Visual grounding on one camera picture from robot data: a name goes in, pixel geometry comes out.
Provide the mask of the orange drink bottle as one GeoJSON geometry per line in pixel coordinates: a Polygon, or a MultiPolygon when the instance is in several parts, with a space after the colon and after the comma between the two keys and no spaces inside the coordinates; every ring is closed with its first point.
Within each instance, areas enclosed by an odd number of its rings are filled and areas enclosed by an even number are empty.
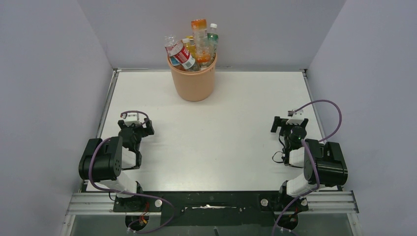
{"type": "Polygon", "coordinates": [[[195,58],[200,67],[208,67],[211,61],[211,54],[209,49],[206,19],[191,21],[191,29],[195,43],[195,58]]]}

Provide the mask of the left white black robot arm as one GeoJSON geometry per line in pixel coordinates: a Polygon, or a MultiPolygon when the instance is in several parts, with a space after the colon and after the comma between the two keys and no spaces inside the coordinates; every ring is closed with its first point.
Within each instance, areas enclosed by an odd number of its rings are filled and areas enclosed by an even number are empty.
{"type": "Polygon", "coordinates": [[[101,138],[88,140],[79,162],[79,176],[83,180],[92,179],[100,190],[113,192],[115,210],[144,211],[149,208],[149,202],[142,196],[143,189],[126,172],[140,168],[142,138],[154,135],[154,128],[149,119],[143,125],[137,121],[119,120],[118,126],[118,135],[107,141],[101,138]]]}

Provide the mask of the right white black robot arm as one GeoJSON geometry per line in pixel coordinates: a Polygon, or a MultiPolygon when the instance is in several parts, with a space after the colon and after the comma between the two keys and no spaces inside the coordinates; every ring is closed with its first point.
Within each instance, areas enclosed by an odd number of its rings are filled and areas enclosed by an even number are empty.
{"type": "Polygon", "coordinates": [[[272,210],[306,211],[308,194],[347,182],[348,169],[340,144],[308,139],[307,124],[307,118],[274,117],[270,131],[278,133],[282,145],[280,163],[303,172],[284,181],[278,194],[269,199],[268,207],[272,210]]]}

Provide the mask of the red white label bottle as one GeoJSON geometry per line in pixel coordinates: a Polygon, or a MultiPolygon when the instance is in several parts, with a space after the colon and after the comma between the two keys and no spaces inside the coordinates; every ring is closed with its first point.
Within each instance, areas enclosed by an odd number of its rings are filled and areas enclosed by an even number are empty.
{"type": "Polygon", "coordinates": [[[175,43],[176,43],[176,37],[172,34],[168,35],[165,37],[164,47],[169,56],[171,65],[178,70],[184,71],[185,69],[182,66],[182,64],[171,54],[171,50],[173,49],[175,43]]]}

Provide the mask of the red green label bottle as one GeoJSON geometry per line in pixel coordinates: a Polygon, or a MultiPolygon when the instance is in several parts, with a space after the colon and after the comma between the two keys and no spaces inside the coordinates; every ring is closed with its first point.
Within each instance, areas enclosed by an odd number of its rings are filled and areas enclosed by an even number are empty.
{"type": "Polygon", "coordinates": [[[190,52],[185,48],[183,43],[179,40],[174,44],[171,54],[182,64],[186,71],[196,72],[200,71],[200,66],[192,57],[190,52]]]}

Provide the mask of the orange plastic bin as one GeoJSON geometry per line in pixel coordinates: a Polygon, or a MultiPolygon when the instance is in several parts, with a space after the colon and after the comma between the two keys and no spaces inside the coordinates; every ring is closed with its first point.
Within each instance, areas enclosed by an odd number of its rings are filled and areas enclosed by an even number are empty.
{"type": "Polygon", "coordinates": [[[198,102],[208,98],[212,94],[215,87],[217,59],[218,56],[215,56],[212,64],[203,70],[187,72],[173,67],[170,58],[166,57],[174,86],[182,99],[198,102]]]}

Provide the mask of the dark green label bottle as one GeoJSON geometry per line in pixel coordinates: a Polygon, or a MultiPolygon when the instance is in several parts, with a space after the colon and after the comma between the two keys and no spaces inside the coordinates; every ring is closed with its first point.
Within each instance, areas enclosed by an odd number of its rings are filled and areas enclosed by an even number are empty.
{"type": "Polygon", "coordinates": [[[181,40],[185,48],[190,52],[192,57],[196,59],[196,47],[193,37],[187,37],[181,40]]]}

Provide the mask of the green label clear bottle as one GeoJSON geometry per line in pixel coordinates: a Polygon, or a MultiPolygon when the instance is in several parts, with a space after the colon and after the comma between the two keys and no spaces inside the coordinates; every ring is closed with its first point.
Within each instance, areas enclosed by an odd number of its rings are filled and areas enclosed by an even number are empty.
{"type": "Polygon", "coordinates": [[[218,45],[218,34],[217,34],[217,24],[211,23],[209,32],[208,32],[208,42],[209,42],[209,49],[211,59],[210,62],[213,62],[215,59],[217,45],[218,45]]]}

